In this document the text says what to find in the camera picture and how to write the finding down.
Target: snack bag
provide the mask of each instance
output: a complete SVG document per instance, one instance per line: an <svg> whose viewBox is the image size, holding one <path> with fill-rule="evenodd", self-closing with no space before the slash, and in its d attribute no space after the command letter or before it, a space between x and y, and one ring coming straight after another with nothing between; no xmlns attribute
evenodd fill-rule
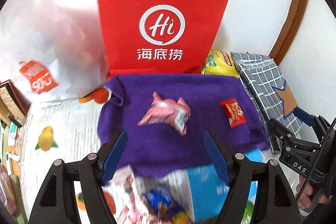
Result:
<svg viewBox="0 0 336 224"><path fill-rule="evenodd" d="M143 194L160 220L168 220L173 224L189 224L189 218L182 206L175 201L165 184L160 184Z"/></svg>
<svg viewBox="0 0 336 224"><path fill-rule="evenodd" d="M227 75L239 79L231 54L226 52L211 50L206 58L203 69L203 75Z"/></svg>
<svg viewBox="0 0 336 224"><path fill-rule="evenodd" d="M134 173L128 165L118 170L112 178L112 183L125 190L128 200L121 211L117 210L117 224L155 224L160 220L153 210L147 207L144 198L137 192L134 184Z"/></svg>

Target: red candy wrapper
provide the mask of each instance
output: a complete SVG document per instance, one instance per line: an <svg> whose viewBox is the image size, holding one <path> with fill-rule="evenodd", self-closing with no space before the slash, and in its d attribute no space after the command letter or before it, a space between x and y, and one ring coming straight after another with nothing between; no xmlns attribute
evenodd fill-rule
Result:
<svg viewBox="0 0 336 224"><path fill-rule="evenodd" d="M231 128L246 122L244 113L241 107L238 105L236 98L222 100L220 104L224 109L227 118L229 119Z"/></svg>

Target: yellow fruit print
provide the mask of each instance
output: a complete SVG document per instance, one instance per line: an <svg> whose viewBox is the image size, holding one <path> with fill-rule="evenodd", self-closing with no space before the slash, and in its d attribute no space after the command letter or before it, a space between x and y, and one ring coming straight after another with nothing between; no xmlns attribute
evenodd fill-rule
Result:
<svg viewBox="0 0 336 224"><path fill-rule="evenodd" d="M86 211L83 194L79 193L76 195L77 208L82 211Z"/></svg>
<svg viewBox="0 0 336 224"><path fill-rule="evenodd" d="M54 141L54 130L51 126L46 126L42 129L39 136L38 143L35 150L41 148L43 151L48 151L51 147L58 148L57 143Z"/></svg>

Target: checkered fabric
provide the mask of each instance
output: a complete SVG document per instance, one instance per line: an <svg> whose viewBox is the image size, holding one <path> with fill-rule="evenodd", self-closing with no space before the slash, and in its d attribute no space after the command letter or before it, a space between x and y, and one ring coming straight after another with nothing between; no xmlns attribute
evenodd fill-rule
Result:
<svg viewBox="0 0 336 224"><path fill-rule="evenodd" d="M245 84L245 82L242 80L241 77L239 77L239 80L240 80L241 84L243 85L244 89L246 90L247 95L250 97L251 101L253 102L256 110L258 111L260 119L261 119L261 121L263 123L263 128L264 128L265 134L266 134L266 136L268 136L267 120L265 119L264 114L260 110L260 108L259 108L256 100L254 99L253 95L251 94L251 92L247 88L247 85Z"/></svg>
<svg viewBox="0 0 336 224"><path fill-rule="evenodd" d="M236 52L231 54L242 82L247 86L250 94L254 97L254 102L262 112L262 119L265 119L266 122L275 118L292 131L296 137L300 137L301 121L293 114L284 117L283 102L272 88L272 86L283 88L285 83L285 78L274 60L265 55Z"/></svg>

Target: white plastic bag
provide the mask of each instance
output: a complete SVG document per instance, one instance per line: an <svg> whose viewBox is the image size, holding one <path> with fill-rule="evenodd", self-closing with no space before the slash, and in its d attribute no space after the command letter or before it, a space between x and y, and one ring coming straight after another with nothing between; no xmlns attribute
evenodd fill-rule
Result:
<svg viewBox="0 0 336 224"><path fill-rule="evenodd" d="M52 0L8 0L0 12L0 80L31 101L83 97L108 71L100 37L89 41Z"/></svg>

